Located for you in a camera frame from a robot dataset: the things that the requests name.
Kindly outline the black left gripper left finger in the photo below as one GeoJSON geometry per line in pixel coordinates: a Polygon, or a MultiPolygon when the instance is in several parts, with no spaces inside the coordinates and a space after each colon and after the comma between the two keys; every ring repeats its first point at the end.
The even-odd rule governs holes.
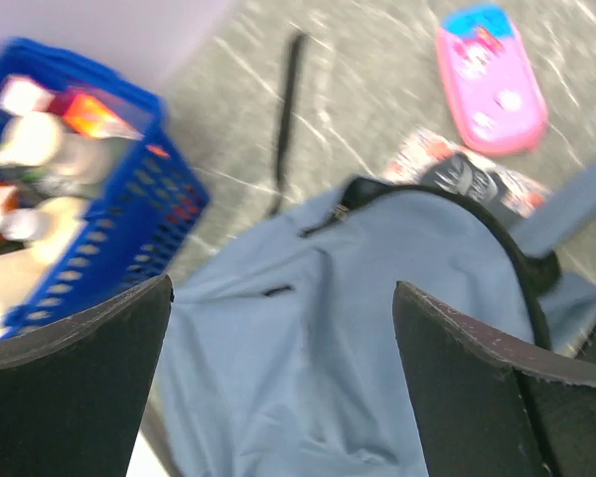
{"type": "Polygon", "coordinates": [[[0,341],[0,476],[126,474],[172,300],[162,274],[0,341]]]}

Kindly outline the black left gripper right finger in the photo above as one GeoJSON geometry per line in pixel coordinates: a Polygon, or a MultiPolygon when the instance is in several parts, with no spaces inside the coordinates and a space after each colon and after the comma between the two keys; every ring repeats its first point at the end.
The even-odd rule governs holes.
{"type": "Polygon", "coordinates": [[[568,358],[406,282],[392,314],[430,475],[596,476],[596,326],[568,358]]]}

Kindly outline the blue student backpack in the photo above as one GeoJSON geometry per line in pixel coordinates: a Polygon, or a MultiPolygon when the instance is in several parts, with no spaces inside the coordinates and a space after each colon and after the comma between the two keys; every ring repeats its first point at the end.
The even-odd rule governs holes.
{"type": "Polygon", "coordinates": [[[357,176],[257,224],[175,293],[157,378],[185,476],[423,476],[392,300],[407,281],[553,351],[596,323],[555,248],[596,161],[507,228],[461,194],[357,176]]]}

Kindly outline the white notebook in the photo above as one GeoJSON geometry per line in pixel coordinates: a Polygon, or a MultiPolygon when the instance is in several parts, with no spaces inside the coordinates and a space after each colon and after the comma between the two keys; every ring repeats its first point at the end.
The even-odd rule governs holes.
{"type": "Polygon", "coordinates": [[[181,476],[157,402],[149,397],[137,434],[127,476],[181,476]]]}

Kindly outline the cream pump bottle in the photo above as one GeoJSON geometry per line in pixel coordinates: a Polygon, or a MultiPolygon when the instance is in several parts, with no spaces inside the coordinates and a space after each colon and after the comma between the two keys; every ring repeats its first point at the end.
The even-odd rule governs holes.
{"type": "Polygon", "coordinates": [[[62,260],[85,227],[88,206],[83,198],[57,197],[6,216],[5,237],[25,247],[0,255],[0,320],[23,304],[62,260]]]}

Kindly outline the blue plastic shopping basket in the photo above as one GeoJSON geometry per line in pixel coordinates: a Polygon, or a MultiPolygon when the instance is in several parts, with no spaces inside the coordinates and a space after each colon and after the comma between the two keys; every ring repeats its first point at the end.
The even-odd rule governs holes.
{"type": "MultiPolygon", "coordinates": [[[[163,130],[161,99],[69,50],[24,38],[0,46],[0,139],[10,119],[46,112],[58,92],[72,87],[94,94],[142,137],[127,139],[127,152],[100,195],[86,199],[85,227],[62,260],[23,304],[0,320],[0,340],[81,312],[159,275],[210,201],[163,130]]],[[[0,175],[0,255],[25,247],[5,237],[6,216],[49,199],[39,199],[0,175]]]]}

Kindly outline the grey pump bottle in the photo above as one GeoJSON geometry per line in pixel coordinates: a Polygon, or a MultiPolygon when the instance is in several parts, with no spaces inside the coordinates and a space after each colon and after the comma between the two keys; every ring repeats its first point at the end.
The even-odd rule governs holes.
{"type": "Polygon", "coordinates": [[[86,137],[50,113],[30,112],[10,119],[3,129],[0,175],[39,199],[95,199],[128,143],[120,137],[86,137]]]}

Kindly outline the floral Little Women book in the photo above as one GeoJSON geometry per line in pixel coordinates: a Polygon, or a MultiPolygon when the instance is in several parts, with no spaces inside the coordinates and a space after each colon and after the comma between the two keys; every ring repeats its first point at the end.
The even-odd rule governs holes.
{"type": "Polygon", "coordinates": [[[507,228],[531,215],[550,195],[533,179],[425,128],[404,139],[383,178],[461,194],[507,228]]]}

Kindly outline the pink orange bottle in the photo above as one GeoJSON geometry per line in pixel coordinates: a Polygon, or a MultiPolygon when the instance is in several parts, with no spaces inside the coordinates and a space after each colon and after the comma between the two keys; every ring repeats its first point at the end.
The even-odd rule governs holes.
{"type": "Polygon", "coordinates": [[[58,116],[70,130],[88,138],[139,140],[142,137],[134,126],[82,88],[58,92],[46,112],[58,116]]]}

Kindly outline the pink cartoon pencil case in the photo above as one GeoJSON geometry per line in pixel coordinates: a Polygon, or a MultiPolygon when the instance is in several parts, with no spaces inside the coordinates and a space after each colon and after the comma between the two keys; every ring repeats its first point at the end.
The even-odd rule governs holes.
{"type": "Polygon", "coordinates": [[[501,156],[539,144],[546,104],[521,34],[502,7],[480,3],[447,15],[435,48],[449,110],[468,148],[501,156]]]}

